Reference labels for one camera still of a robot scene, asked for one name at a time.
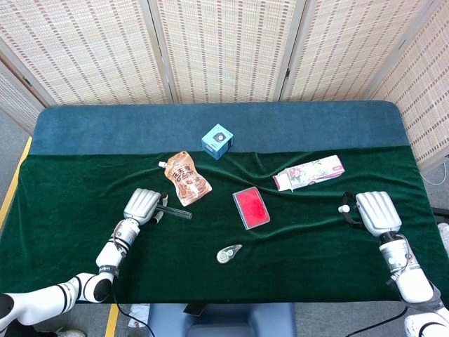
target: woven bamboo screen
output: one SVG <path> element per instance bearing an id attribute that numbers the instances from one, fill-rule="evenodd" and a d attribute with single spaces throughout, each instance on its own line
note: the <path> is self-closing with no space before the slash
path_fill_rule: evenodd
<path id="1" fill-rule="evenodd" d="M 43 106 L 29 99 L 17 83 L 11 81 L 13 75 L 0 67 L 0 110 L 11 116 L 26 132 L 32 134 L 37 116 Z"/>
<path id="2" fill-rule="evenodd" d="M 359 99 L 425 4 L 425 0 L 318 0 L 283 99 Z"/>
<path id="3" fill-rule="evenodd" d="M 295 4 L 159 0 L 179 101 L 273 100 Z"/>
<path id="4" fill-rule="evenodd" d="M 372 98 L 398 105 L 418 165 L 449 154 L 449 1 L 443 1 Z"/>
<path id="5" fill-rule="evenodd" d="M 137 0 L 4 0 L 0 37 L 59 105 L 166 101 Z"/>

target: table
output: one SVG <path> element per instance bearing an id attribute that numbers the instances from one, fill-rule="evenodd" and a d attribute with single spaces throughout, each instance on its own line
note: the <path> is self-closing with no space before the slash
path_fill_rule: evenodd
<path id="1" fill-rule="evenodd" d="M 198 151 L 215 123 L 236 137 L 219 161 Z M 186 207 L 191 221 L 166 216 L 142 228 L 121 268 L 121 303 L 397 299 L 384 285 L 376 239 L 349 229 L 336 211 L 345 190 L 390 194 L 402 233 L 448 294 L 448 258 L 404 141 L 397 108 L 384 102 L 50 108 L 39 117 L 0 241 L 4 256 L 14 251 L 0 265 L 8 275 L 0 291 L 96 272 L 95 257 L 135 188 L 167 191 L 181 207 L 157 162 L 187 149 L 213 191 Z M 342 160 L 342 177 L 294 193 L 274 187 L 281 169 L 330 154 Z M 245 231 L 231 194 L 251 185 L 272 221 Z M 235 243 L 241 252 L 219 265 L 217 250 Z"/>

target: snack pouch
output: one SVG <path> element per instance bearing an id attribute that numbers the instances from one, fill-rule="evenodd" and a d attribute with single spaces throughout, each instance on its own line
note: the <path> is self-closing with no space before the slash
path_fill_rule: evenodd
<path id="1" fill-rule="evenodd" d="M 175 154 L 166 163 L 160 161 L 159 166 L 165 168 L 164 173 L 176 187 L 183 206 L 192 204 L 212 190 L 208 181 L 196 172 L 194 161 L 186 151 Z"/>

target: toothpaste box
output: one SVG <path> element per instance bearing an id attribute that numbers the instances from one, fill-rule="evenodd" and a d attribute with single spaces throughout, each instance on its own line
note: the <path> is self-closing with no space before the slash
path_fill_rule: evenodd
<path id="1" fill-rule="evenodd" d="M 286 168 L 276 176 L 273 176 L 273 179 L 279 191 L 293 191 L 300 187 L 340 177 L 343 172 L 342 162 L 338 156 L 333 155 Z"/>

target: black cable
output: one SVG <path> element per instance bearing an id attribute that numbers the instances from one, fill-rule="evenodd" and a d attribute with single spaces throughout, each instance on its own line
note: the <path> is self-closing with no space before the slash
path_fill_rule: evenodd
<path id="1" fill-rule="evenodd" d="M 354 332 L 350 333 L 349 335 L 346 335 L 345 337 L 350 337 L 350 336 L 353 336 L 353 335 L 355 335 L 355 334 L 357 334 L 357 333 L 361 333 L 361 332 L 367 331 L 367 330 L 369 330 L 369 329 L 377 328 L 378 326 L 381 326 L 381 325 L 383 325 L 383 324 L 390 323 L 390 322 L 394 321 L 395 319 L 398 319 L 398 318 L 401 318 L 402 316 L 404 316 L 404 315 L 407 313 L 407 310 L 408 310 L 408 307 L 406 307 L 406 308 L 404 309 L 404 311 L 401 312 L 401 313 L 400 313 L 399 315 L 397 315 L 397 316 L 394 316 L 394 317 L 392 317 L 392 318 L 386 319 L 386 320 L 384 320 L 384 321 L 382 321 L 382 322 L 380 322 L 380 323 L 377 323 L 377 324 L 368 326 L 368 327 L 366 327 L 366 328 L 363 328 L 363 329 L 354 331 Z"/>
<path id="2" fill-rule="evenodd" d="M 121 312 L 121 314 L 123 314 L 123 315 L 125 315 L 125 316 L 127 316 L 127 317 L 129 317 L 129 318 L 131 318 L 131 319 L 134 319 L 135 321 L 137 321 L 137 322 L 139 322 L 139 323 L 145 325 L 145 326 L 148 328 L 149 332 L 152 334 L 152 336 L 153 336 L 153 337 L 156 337 L 156 336 L 154 335 L 154 332 L 152 331 L 152 328 L 150 328 L 149 325 L 148 325 L 147 323 L 142 322 L 141 320 L 139 320 L 139 319 L 137 319 L 137 318 L 131 316 L 130 314 L 125 313 L 125 312 L 120 308 L 119 302 L 117 302 L 117 298 L 116 298 L 116 296 L 115 296 L 115 289 L 114 289 L 114 287 L 112 287 L 112 297 L 114 298 L 114 302 L 115 302 L 116 306 L 118 307 L 119 312 Z"/>

